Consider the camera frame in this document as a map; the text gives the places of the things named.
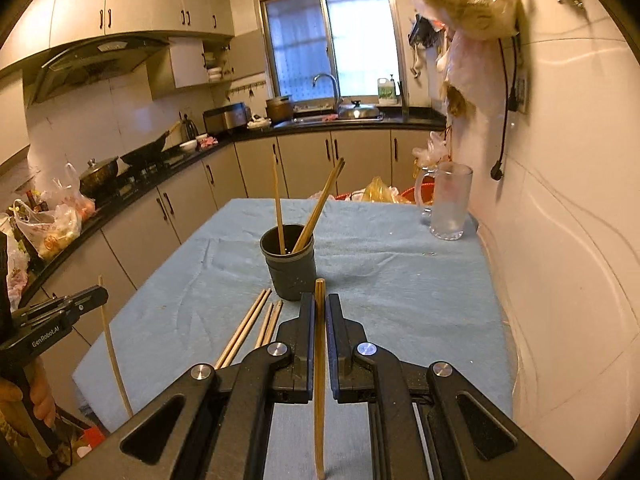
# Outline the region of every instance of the frosted glass mug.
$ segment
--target frosted glass mug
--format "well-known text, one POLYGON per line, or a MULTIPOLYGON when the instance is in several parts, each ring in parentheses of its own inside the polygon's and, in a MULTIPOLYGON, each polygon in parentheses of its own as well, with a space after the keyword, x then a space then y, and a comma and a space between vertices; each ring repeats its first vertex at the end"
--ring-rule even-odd
POLYGON ((441 162, 434 170, 422 168, 415 181, 415 203, 421 212, 431 213, 429 231, 441 240, 458 240, 464 232, 474 171, 465 164, 441 162), (435 179, 433 205, 422 201, 420 186, 425 176, 435 179))

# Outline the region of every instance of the window frame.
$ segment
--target window frame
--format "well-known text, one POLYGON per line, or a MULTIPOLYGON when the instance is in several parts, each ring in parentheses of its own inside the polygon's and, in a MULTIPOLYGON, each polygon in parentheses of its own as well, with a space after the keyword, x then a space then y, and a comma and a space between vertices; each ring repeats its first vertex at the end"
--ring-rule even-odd
MULTIPOLYGON (((275 56, 273 52, 273 45, 271 42, 271 31, 270 31, 269 20, 268 20, 267 9, 266 9, 267 3, 273 2, 275 0, 258 0, 258 1, 259 1, 259 4, 258 4, 259 11, 260 11, 260 25, 262 27, 262 35, 264 38, 264 44, 265 44, 266 53, 267 53, 268 77, 271 80, 273 94, 277 96, 277 95, 280 95, 280 81, 278 80, 278 72, 276 70, 275 56)), ((321 6, 322 17, 324 21, 324 31, 327 37, 327 54, 329 58, 329 66, 331 69, 331 74, 338 81, 338 94, 340 94, 340 97, 345 99, 345 101, 347 102, 349 100, 359 100, 359 101, 362 101, 363 103, 376 104, 378 102, 377 94, 347 96, 347 95, 342 95, 342 93, 340 92, 340 80, 338 79, 337 63, 335 60, 335 53, 334 53, 334 41, 333 41, 333 36, 331 31, 331 23, 329 20, 329 12, 328 12, 326 0, 320 0, 320 6, 321 6)), ((389 6, 391 10, 391 20, 394 28, 394 39, 396 40, 396 53, 398 54, 399 73, 397 75, 394 74, 394 77, 396 78, 396 81, 398 81, 398 80, 404 79, 403 77, 403 75, 405 74, 404 52, 402 50, 399 15, 398 15, 398 7, 396 6, 396 0, 389 0, 389 6)), ((333 104, 333 97, 319 98, 319 99, 312 99, 312 100, 305 100, 305 101, 298 101, 298 102, 303 103, 304 105, 310 108, 325 107, 327 105, 333 104)))

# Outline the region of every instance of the wooden chopstick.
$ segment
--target wooden chopstick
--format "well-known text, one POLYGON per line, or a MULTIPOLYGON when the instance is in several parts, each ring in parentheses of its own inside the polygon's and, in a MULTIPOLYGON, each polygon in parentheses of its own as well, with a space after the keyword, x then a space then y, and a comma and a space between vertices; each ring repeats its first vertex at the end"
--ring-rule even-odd
POLYGON ((271 342, 271 338, 273 337, 273 333, 276 330, 276 325, 278 324, 278 318, 280 317, 281 311, 282 311, 282 300, 278 300, 278 303, 276 303, 276 308, 271 314, 271 319, 269 321, 269 326, 267 327, 267 332, 265 332, 264 338, 262 339, 263 345, 266 345, 271 342))
POLYGON ((222 363, 222 368, 224 368, 225 366, 229 366, 233 362, 234 358, 236 357, 236 354, 238 354, 238 351, 240 350, 240 347, 242 346, 242 343, 244 343, 244 340, 249 335, 249 332, 251 332, 251 329, 254 327, 255 320, 258 319, 258 316, 260 316, 260 311, 264 307, 264 304, 267 303, 267 298, 268 297, 269 297, 268 294, 264 294, 263 295, 262 299, 260 300, 260 303, 258 303, 258 305, 256 306, 254 312, 251 314, 251 317, 249 318, 249 321, 244 326, 244 328, 242 329, 242 332, 238 336, 238 339, 236 340, 236 343, 233 345, 233 348, 231 349, 229 354, 226 356, 225 361, 222 363))
POLYGON ((234 345, 236 344, 236 341, 238 340, 238 337, 242 333, 242 330, 244 329, 246 324, 249 322, 249 320, 251 319, 251 316, 254 313, 255 309, 258 307, 258 305, 262 301, 262 298, 264 298, 264 301, 267 301, 266 298, 268 298, 270 294, 271 294, 271 289, 270 288, 264 288, 263 290, 261 290, 260 294, 258 294, 258 297, 254 301, 254 304, 252 304, 251 308, 249 309, 249 311, 244 316, 244 319, 240 322, 240 324, 238 325, 238 328, 236 329, 234 334, 231 336, 231 339, 226 344, 226 347, 222 351, 222 354, 220 354, 220 357, 216 361, 216 364, 213 365, 213 367, 216 370, 218 368, 222 367, 222 365, 225 362, 227 356, 229 355, 229 352, 231 352, 231 349, 234 347, 234 345))
POLYGON ((280 254, 285 253, 284 229, 282 227, 282 209, 280 208, 280 188, 278 187, 278 159, 273 154, 273 195, 276 199, 276 221, 278 222, 278 241, 280 243, 280 254))
MULTIPOLYGON (((98 276, 98 286, 102 286, 103 284, 102 275, 98 276)), ((107 304, 100 306, 100 316, 102 317, 102 331, 104 332, 104 340, 107 343, 107 354, 109 355, 109 361, 111 362, 111 369, 113 370, 113 376, 116 379, 116 384, 118 385, 118 391, 120 392, 120 397, 122 397, 122 402, 124 403, 124 408, 127 410, 127 415, 129 418, 133 416, 133 410, 131 409, 131 403, 129 402, 129 397, 127 397, 127 391, 124 389, 124 382, 122 381, 122 375, 120 374, 120 367, 118 366, 118 361, 116 359, 116 351, 113 348, 113 340, 111 339, 111 329, 109 327, 109 321, 107 320, 107 304)))
POLYGON ((255 340, 254 350, 262 346, 262 340, 264 339, 264 335, 267 332, 267 327, 271 319, 272 310, 273 310, 273 301, 269 304, 269 307, 267 308, 267 313, 264 315, 264 320, 262 321, 262 326, 260 327, 260 332, 258 333, 258 339, 255 340))
POLYGON ((324 479, 324 370, 326 365, 324 342, 324 280, 316 280, 316 323, 314 334, 314 449, 316 476, 324 479))
POLYGON ((324 189, 322 190, 322 194, 320 195, 320 198, 318 199, 318 202, 316 203, 314 210, 312 211, 311 215, 306 221, 305 227, 302 229, 302 232, 298 237, 298 241, 296 242, 295 247, 293 247, 293 250, 291 251, 292 253, 297 253, 298 251, 301 251, 309 242, 309 239, 311 238, 311 235, 314 232, 314 228, 318 223, 318 219, 320 218, 320 213, 322 212, 322 208, 324 207, 324 204, 326 203, 326 200, 329 197, 331 187, 335 184, 335 181, 338 179, 338 176, 342 172, 342 168, 344 168, 344 159, 340 158, 338 160, 338 164, 336 165, 336 167, 329 174, 329 178, 327 179, 326 184, 324 184, 324 189))

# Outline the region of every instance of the black countertop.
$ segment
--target black countertop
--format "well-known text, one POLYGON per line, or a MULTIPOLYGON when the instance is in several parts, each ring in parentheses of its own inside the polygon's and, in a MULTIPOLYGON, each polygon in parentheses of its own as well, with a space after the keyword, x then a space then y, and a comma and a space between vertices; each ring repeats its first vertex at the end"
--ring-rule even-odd
POLYGON ((191 164, 198 162, 217 150, 222 150, 225 146, 234 142, 243 142, 252 139, 262 139, 265 137, 287 136, 292 134, 302 134, 311 132, 322 132, 327 130, 434 130, 442 131, 446 126, 446 118, 431 108, 410 108, 409 116, 403 118, 399 114, 399 109, 382 108, 385 117, 381 121, 327 121, 324 123, 307 123, 295 125, 277 125, 274 127, 260 128, 256 130, 245 130, 220 139, 219 142, 210 148, 199 150, 194 153, 182 153, 176 148, 166 151, 167 158, 164 168, 157 173, 151 174, 143 182, 127 184, 120 189, 120 195, 110 200, 105 206, 97 210, 95 215, 82 224, 80 236, 71 242, 49 263, 44 265, 39 272, 30 272, 29 283, 22 292, 20 307, 26 306, 37 290, 53 275, 55 270, 73 252, 88 240, 96 231, 109 220, 123 212, 129 205, 146 195, 153 188, 162 184, 177 173, 180 173, 191 164))

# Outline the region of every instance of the blue tablecloth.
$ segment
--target blue tablecloth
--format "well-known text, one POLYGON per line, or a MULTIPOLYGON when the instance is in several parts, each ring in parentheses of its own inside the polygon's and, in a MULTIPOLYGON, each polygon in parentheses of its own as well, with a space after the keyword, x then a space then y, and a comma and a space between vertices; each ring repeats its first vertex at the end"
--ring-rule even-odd
MULTIPOLYGON (((311 200, 283 200, 285 222, 304 223, 311 200)), ((111 322, 135 412, 192 364, 215 362, 259 291, 271 285, 260 236, 275 222, 273 200, 233 200, 147 280, 111 322)), ((315 233, 318 276, 340 294, 345 317, 367 338, 420 365, 447 360, 511 415, 500 307, 475 228, 437 240, 414 206, 328 202, 315 233)), ((272 294, 271 300, 277 299, 272 294)), ((280 320, 297 316, 285 302, 280 320)), ((235 362, 253 349, 262 317, 235 362)), ((104 425, 126 420, 104 336, 74 373, 104 425)), ((367 409, 326 394, 325 464, 332 478, 370 479, 367 409)), ((265 478, 314 478, 313 409, 276 405, 265 478)))

